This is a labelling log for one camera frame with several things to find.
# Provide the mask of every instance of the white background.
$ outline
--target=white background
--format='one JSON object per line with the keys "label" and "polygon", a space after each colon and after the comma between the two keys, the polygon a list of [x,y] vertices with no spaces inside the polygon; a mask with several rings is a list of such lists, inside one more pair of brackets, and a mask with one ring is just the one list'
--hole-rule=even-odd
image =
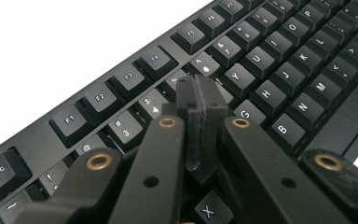
{"label": "white background", "polygon": [[0,144],[209,2],[0,1]]}

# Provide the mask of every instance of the black keyboard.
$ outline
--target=black keyboard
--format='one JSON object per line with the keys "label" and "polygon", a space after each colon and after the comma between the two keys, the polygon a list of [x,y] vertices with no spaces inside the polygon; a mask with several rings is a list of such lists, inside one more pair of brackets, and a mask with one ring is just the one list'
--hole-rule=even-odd
{"label": "black keyboard", "polygon": [[[294,159],[316,147],[358,157],[358,0],[213,1],[0,145],[0,223],[50,197],[87,151],[133,156],[189,74],[215,79],[232,114]],[[184,221],[231,221],[209,178],[186,175]],[[214,203],[224,212],[212,215]]]}

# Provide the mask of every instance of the brass insert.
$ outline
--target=brass insert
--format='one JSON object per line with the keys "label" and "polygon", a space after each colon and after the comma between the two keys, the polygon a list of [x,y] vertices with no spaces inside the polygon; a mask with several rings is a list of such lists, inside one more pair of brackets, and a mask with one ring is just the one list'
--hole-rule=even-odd
{"label": "brass insert", "polygon": [[328,154],[319,154],[315,156],[315,161],[318,165],[322,166],[324,169],[331,171],[340,171],[342,170],[342,163],[336,157]]}
{"label": "brass insert", "polygon": [[87,168],[89,168],[90,170],[102,170],[105,167],[107,167],[108,165],[110,165],[110,163],[112,162],[113,157],[111,157],[110,155],[106,154],[106,153],[99,153],[97,155],[94,155],[92,157],[90,157],[87,160]]}
{"label": "brass insert", "polygon": [[176,125],[176,121],[174,119],[161,119],[158,123],[159,126],[163,128],[171,128]]}
{"label": "brass insert", "polygon": [[251,125],[246,119],[234,119],[232,123],[239,128],[248,128]]}

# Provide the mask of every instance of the j key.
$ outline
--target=j key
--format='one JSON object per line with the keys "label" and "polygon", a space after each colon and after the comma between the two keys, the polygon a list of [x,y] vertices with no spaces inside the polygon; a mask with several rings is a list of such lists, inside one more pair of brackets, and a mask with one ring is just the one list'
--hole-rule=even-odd
{"label": "j key", "polygon": [[54,132],[66,147],[71,147],[86,136],[95,126],[91,116],[81,104],[74,103],[62,108],[50,120]]}
{"label": "j key", "polygon": [[281,23],[293,16],[295,8],[287,0],[272,0],[264,8],[274,15]]}
{"label": "j key", "polygon": [[251,119],[260,126],[264,126],[268,121],[266,115],[263,114],[254,104],[249,100],[245,100],[234,110],[235,116]]}
{"label": "j key", "polygon": [[241,60],[241,64],[259,80],[263,80],[278,63],[260,47],[256,47]]}
{"label": "j key", "polygon": [[0,153],[0,201],[30,177],[31,173],[14,148]]}
{"label": "j key", "polygon": [[261,84],[250,98],[270,118],[277,115],[287,102],[286,94],[269,80]]}
{"label": "j key", "polygon": [[242,49],[226,35],[214,42],[214,44],[208,48],[208,52],[225,68],[232,66],[242,58],[244,54]]}
{"label": "j key", "polygon": [[282,114],[272,127],[269,134],[286,153],[293,153],[296,146],[301,143],[305,131],[286,114]]}
{"label": "j key", "polygon": [[153,80],[158,80],[177,65],[177,62],[159,46],[146,50],[137,62]]}
{"label": "j key", "polygon": [[245,97],[258,83],[258,80],[239,63],[226,71],[221,80],[238,99]]}
{"label": "j key", "polygon": [[213,9],[205,11],[194,24],[211,39],[220,35],[229,26],[229,23]]}
{"label": "j key", "polygon": [[318,30],[325,21],[324,14],[311,5],[306,5],[297,12],[296,19],[308,26],[312,33]]}
{"label": "j key", "polygon": [[126,110],[106,127],[107,132],[124,152],[141,143],[144,124],[132,111]]}
{"label": "j key", "polygon": [[293,54],[289,63],[306,77],[312,77],[322,67],[323,60],[318,54],[303,46]]}
{"label": "j key", "polygon": [[181,27],[172,39],[188,54],[194,54],[209,41],[208,37],[193,23]]}
{"label": "j key", "polygon": [[192,74],[202,74],[206,77],[219,77],[223,68],[207,53],[202,52],[187,64],[186,70]]}
{"label": "j key", "polygon": [[310,132],[319,122],[324,108],[306,93],[300,96],[286,109],[286,113],[303,129]]}
{"label": "j key", "polygon": [[309,37],[310,29],[292,17],[278,31],[287,39],[289,39],[296,47],[299,47]]}
{"label": "j key", "polygon": [[123,100],[113,88],[104,83],[86,92],[82,101],[91,115],[100,122],[116,113],[124,105]]}
{"label": "j key", "polygon": [[293,53],[295,46],[286,37],[275,31],[269,35],[260,45],[267,54],[282,63]]}
{"label": "j key", "polygon": [[12,224],[24,206],[32,202],[44,201],[45,196],[36,185],[31,185],[0,207],[0,219],[4,224]]}
{"label": "j key", "polygon": [[38,180],[48,196],[51,197],[58,189],[67,171],[66,164],[63,161],[59,161],[39,177]]}
{"label": "j key", "polygon": [[227,36],[246,52],[253,49],[263,40],[263,36],[247,21],[241,22]]}
{"label": "j key", "polygon": [[243,17],[248,11],[235,0],[222,0],[214,10],[226,19],[230,24]]}
{"label": "j key", "polygon": [[150,121],[161,115],[162,104],[166,103],[167,99],[158,90],[153,89],[142,97],[135,107],[144,119]]}
{"label": "j key", "polygon": [[123,73],[115,73],[110,78],[110,81],[128,101],[152,84],[150,79],[145,77],[133,65],[127,65],[126,71]]}
{"label": "j key", "polygon": [[278,19],[263,7],[258,9],[247,21],[263,36],[271,34],[280,25]]}
{"label": "j key", "polygon": [[320,74],[306,88],[305,93],[324,109],[328,109],[341,93],[341,88],[328,77]]}
{"label": "j key", "polygon": [[294,97],[306,81],[304,75],[290,63],[284,63],[270,80],[289,97]]}

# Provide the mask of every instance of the keycap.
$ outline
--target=keycap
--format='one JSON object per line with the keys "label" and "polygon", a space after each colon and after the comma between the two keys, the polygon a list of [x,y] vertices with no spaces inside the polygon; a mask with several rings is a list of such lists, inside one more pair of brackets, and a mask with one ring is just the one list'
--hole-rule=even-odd
{"label": "keycap", "polygon": [[126,110],[106,126],[106,131],[127,152],[141,143],[145,128],[136,114]]}
{"label": "keycap", "polygon": [[222,36],[218,41],[214,42],[210,48],[210,53],[225,68],[229,68],[242,58],[244,52],[226,35]]}
{"label": "keycap", "polygon": [[81,104],[74,103],[64,106],[50,120],[54,132],[60,137],[66,147],[71,147],[95,126],[86,109]]}
{"label": "keycap", "polygon": [[193,23],[189,23],[179,28],[179,30],[172,36],[172,39],[188,54],[194,54],[209,41],[205,33]]}
{"label": "keycap", "polygon": [[224,71],[220,64],[205,52],[191,60],[186,65],[186,70],[190,74],[199,74],[210,78],[219,77]]}
{"label": "keycap", "polygon": [[145,50],[137,62],[155,81],[173,70],[177,65],[177,62],[160,46]]}
{"label": "keycap", "polygon": [[278,65],[275,59],[269,56],[260,47],[256,47],[249,52],[246,57],[241,60],[241,64],[259,80],[265,79]]}
{"label": "keycap", "polygon": [[168,100],[158,90],[153,89],[138,101],[135,108],[142,118],[150,122],[161,116],[162,104],[167,103]]}
{"label": "keycap", "polygon": [[234,218],[231,210],[214,192],[209,192],[194,208],[197,223],[228,224]]}
{"label": "keycap", "polygon": [[288,115],[282,114],[268,129],[270,136],[288,154],[291,154],[301,143],[305,131]]}
{"label": "keycap", "polygon": [[341,88],[328,77],[320,74],[310,83],[305,92],[324,109],[328,109],[341,93]]}
{"label": "keycap", "polygon": [[301,95],[287,107],[286,113],[303,129],[310,132],[322,118],[324,108],[312,100],[306,93],[301,93]]}
{"label": "keycap", "polygon": [[277,115],[287,102],[287,96],[271,81],[266,80],[250,95],[251,101],[270,118]]}
{"label": "keycap", "polygon": [[92,117],[100,122],[116,113],[123,105],[124,100],[113,88],[100,83],[91,88],[84,95],[82,102]]}
{"label": "keycap", "polygon": [[15,148],[0,153],[0,201],[25,183],[31,172]]}
{"label": "keycap", "polygon": [[220,79],[238,99],[245,97],[258,83],[258,80],[239,63],[228,69]]}
{"label": "keycap", "polygon": [[245,100],[242,104],[240,104],[235,110],[234,114],[237,117],[243,117],[245,119],[251,119],[256,124],[260,126],[264,126],[268,118],[263,112],[260,111],[252,102],[249,100]]}
{"label": "keycap", "polygon": [[227,36],[248,52],[263,40],[263,36],[247,21],[242,21]]}
{"label": "keycap", "polygon": [[110,81],[128,101],[132,100],[152,84],[150,79],[145,77],[133,65],[128,65],[125,68],[125,72],[115,73],[110,78]]}
{"label": "keycap", "polygon": [[12,224],[27,204],[41,202],[45,199],[39,187],[31,185],[0,207],[0,219],[4,224]]}
{"label": "keycap", "polygon": [[202,13],[194,24],[211,39],[220,35],[229,26],[229,23],[213,9]]}
{"label": "keycap", "polygon": [[63,161],[59,161],[38,178],[44,192],[46,192],[49,197],[58,189],[67,171],[68,167],[66,164]]}

